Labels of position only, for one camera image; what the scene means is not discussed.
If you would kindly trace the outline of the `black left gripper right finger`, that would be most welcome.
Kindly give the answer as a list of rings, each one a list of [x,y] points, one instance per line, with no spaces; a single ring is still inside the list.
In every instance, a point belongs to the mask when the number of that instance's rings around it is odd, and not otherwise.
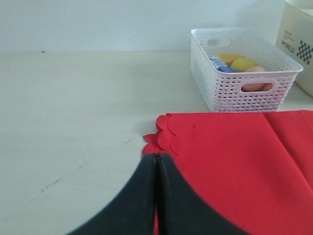
[[[192,189],[172,157],[156,155],[157,235],[246,235]]]

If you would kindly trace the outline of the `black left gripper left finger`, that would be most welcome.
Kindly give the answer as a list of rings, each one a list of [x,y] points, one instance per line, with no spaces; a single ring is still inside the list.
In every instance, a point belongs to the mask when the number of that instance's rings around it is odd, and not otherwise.
[[[122,190],[70,235],[152,235],[155,224],[155,154],[142,156]]]

